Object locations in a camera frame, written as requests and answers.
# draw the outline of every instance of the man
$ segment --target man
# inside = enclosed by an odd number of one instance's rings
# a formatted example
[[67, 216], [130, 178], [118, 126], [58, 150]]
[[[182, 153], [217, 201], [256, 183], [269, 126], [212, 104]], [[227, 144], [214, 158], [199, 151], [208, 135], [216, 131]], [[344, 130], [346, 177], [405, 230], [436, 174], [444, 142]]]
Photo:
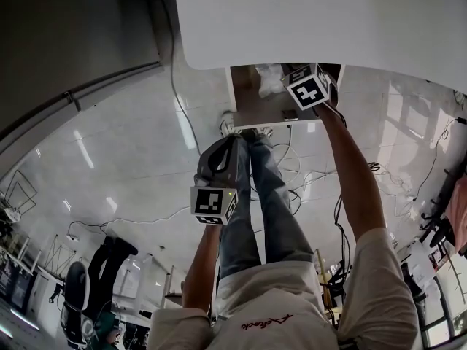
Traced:
[[[115, 279], [118, 270], [126, 258], [138, 254], [138, 250], [121, 238], [107, 236], [104, 243], [94, 253], [88, 268], [90, 293], [88, 307], [83, 315], [94, 322], [94, 334], [90, 340], [89, 349], [116, 349], [114, 342], [120, 334], [118, 321], [110, 311]], [[102, 265], [106, 265], [101, 274]]]
[[[249, 130], [239, 136], [238, 206], [228, 225], [206, 226], [185, 280], [183, 308], [153, 314], [149, 350], [412, 347], [416, 311], [386, 233], [377, 183], [339, 116], [323, 104], [316, 112], [331, 141], [357, 242], [339, 330], [325, 317], [312, 248], [290, 212], [287, 188], [263, 134], [271, 130]], [[263, 211], [265, 265], [250, 221], [249, 159]], [[213, 331], [207, 312], [219, 243], [219, 317]]]

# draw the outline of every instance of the white table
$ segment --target white table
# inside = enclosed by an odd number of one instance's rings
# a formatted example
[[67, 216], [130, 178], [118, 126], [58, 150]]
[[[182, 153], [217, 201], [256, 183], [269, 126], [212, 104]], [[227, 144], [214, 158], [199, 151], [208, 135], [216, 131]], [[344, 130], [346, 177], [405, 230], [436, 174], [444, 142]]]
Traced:
[[467, 0], [177, 0], [187, 62], [345, 63], [467, 93]]

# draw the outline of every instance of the floor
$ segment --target floor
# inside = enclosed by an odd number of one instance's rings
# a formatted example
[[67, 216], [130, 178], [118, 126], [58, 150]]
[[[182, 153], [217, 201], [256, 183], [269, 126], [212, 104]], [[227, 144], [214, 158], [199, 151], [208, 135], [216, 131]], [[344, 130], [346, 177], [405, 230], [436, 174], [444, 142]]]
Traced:
[[[122, 217], [135, 222], [170, 217], [189, 205], [190, 186], [198, 162], [193, 135], [172, 93], [169, 81], [167, 35], [158, 42], [162, 62], [159, 74], [127, 87], [65, 124], [33, 150], [22, 172], [38, 190], [37, 206], [21, 220], [20, 227], [38, 247], [47, 249], [55, 234], [91, 258], [104, 234], [98, 227], [73, 225], [70, 233], [79, 242], [66, 240], [69, 224], [81, 220], [90, 225]], [[199, 71], [185, 62], [177, 35], [174, 81], [185, 111], [193, 124], [201, 150], [220, 134], [218, 118], [229, 108], [222, 69]], [[339, 109], [350, 133], [369, 162], [383, 167], [377, 176], [387, 228], [403, 246], [419, 233], [420, 212], [428, 209], [444, 181], [444, 168], [465, 154], [465, 126], [452, 123], [449, 136], [439, 142], [434, 170], [413, 202], [431, 168], [437, 139], [453, 116], [465, 112], [456, 107], [452, 90], [422, 79], [387, 71], [347, 66], [340, 88]], [[289, 130], [275, 128], [273, 142], [287, 143]], [[295, 125], [291, 147], [281, 167], [299, 169], [296, 176], [283, 171], [290, 188], [303, 198], [296, 217], [313, 249], [320, 249], [327, 266], [341, 259], [341, 236], [333, 225], [333, 208], [339, 196], [328, 137], [321, 122]], [[284, 146], [275, 149], [280, 159]], [[304, 178], [313, 183], [303, 187]], [[0, 185], [5, 190], [7, 183]], [[292, 202], [293, 210], [298, 201]], [[263, 223], [258, 202], [252, 202], [252, 223]], [[341, 224], [355, 242], [345, 217]], [[170, 269], [190, 266], [203, 227], [180, 211], [155, 224], [124, 221], [108, 226]], [[256, 233], [263, 257], [263, 233]]]

